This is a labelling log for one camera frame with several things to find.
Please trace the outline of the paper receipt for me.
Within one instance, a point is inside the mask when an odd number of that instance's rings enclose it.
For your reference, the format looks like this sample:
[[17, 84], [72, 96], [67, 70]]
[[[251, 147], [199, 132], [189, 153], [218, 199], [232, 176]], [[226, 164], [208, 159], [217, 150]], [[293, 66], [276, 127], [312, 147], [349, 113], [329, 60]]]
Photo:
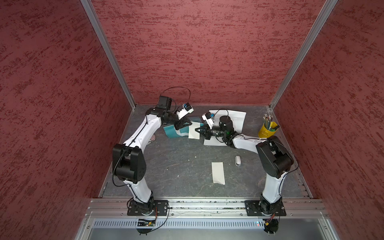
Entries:
[[212, 177], [214, 184], [225, 185], [225, 174], [223, 162], [212, 163]]
[[189, 139], [195, 139], [199, 140], [200, 139], [200, 133], [196, 131], [197, 128], [201, 127], [201, 123], [198, 122], [192, 122], [192, 124], [189, 126]]

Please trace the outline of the teal gift bag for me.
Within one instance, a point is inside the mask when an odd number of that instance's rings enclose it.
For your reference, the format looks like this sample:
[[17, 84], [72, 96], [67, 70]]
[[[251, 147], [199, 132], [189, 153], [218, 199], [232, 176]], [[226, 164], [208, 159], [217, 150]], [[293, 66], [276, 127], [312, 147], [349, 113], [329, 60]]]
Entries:
[[[190, 117], [190, 120], [192, 122], [199, 123], [200, 127], [203, 126], [203, 122], [200, 117]], [[168, 138], [188, 137], [190, 132], [189, 126], [176, 130], [174, 125], [168, 125], [163, 127], [163, 129]]]

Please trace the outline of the white gift bag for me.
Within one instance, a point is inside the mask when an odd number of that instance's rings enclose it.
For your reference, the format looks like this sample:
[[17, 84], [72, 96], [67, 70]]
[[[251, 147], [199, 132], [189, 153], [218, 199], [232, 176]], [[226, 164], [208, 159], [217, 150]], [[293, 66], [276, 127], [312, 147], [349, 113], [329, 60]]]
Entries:
[[246, 112], [232, 111], [226, 109], [210, 110], [209, 112], [215, 115], [215, 123], [212, 128], [215, 133], [215, 136], [211, 137], [210, 140], [205, 140], [204, 138], [204, 145], [215, 147], [230, 146], [230, 138], [233, 137], [235, 134], [242, 133]]

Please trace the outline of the small white stapler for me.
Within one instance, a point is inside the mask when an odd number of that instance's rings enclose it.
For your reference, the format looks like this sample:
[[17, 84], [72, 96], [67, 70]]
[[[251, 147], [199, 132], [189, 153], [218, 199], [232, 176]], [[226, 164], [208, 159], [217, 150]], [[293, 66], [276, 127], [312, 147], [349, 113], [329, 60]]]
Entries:
[[241, 157], [240, 156], [236, 156], [235, 157], [235, 163], [236, 163], [236, 166], [239, 167], [242, 163], [241, 161]]

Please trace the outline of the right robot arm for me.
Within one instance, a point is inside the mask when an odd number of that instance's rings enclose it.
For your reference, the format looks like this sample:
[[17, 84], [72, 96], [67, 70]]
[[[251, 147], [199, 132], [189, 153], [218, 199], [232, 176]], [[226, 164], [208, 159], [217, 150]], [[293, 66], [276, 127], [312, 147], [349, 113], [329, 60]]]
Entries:
[[259, 209], [265, 216], [273, 215], [283, 206], [281, 188], [286, 175], [294, 164], [288, 149], [276, 136], [268, 138], [245, 136], [235, 131], [229, 116], [221, 116], [218, 125], [215, 125], [214, 117], [215, 115], [210, 112], [204, 114], [202, 119], [206, 123], [196, 128], [196, 132], [204, 136], [206, 140], [215, 137], [228, 147], [247, 150], [259, 155], [262, 167], [266, 172], [266, 182], [260, 197]]

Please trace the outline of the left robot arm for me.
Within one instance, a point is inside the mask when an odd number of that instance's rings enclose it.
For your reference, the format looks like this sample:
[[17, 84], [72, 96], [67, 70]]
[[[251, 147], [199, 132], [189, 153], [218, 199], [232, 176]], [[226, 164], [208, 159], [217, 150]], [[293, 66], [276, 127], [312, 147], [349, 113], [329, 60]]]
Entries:
[[180, 110], [170, 111], [172, 102], [171, 98], [160, 96], [157, 105], [146, 111], [144, 120], [133, 135], [123, 144], [113, 147], [112, 174], [123, 182], [118, 185], [112, 179], [113, 185], [128, 187], [133, 195], [131, 203], [143, 215], [150, 215], [155, 210], [153, 192], [145, 180], [147, 164], [144, 151], [150, 138], [163, 124], [173, 125], [176, 130], [192, 124], [187, 117], [194, 111], [190, 103], [183, 104]]

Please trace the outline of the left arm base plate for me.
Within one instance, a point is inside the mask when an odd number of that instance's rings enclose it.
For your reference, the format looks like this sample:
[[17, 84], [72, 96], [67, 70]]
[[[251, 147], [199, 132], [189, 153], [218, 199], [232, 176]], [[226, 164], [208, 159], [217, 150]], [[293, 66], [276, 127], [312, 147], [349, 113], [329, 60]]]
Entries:
[[127, 204], [127, 215], [137, 217], [166, 216], [169, 210], [169, 202], [166, 200], [150, 200], [148, 203], [139, 203], [131, 200]]

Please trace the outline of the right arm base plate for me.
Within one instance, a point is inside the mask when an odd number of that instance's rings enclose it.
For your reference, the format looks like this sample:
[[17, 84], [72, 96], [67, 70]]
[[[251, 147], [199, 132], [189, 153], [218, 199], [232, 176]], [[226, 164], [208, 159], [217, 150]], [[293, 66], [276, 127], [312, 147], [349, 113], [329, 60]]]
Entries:
[[266, 200], [245, 201], [245, 209], [248, 217], [285, 217], [287, 215], [282, 201], [270, 204]]

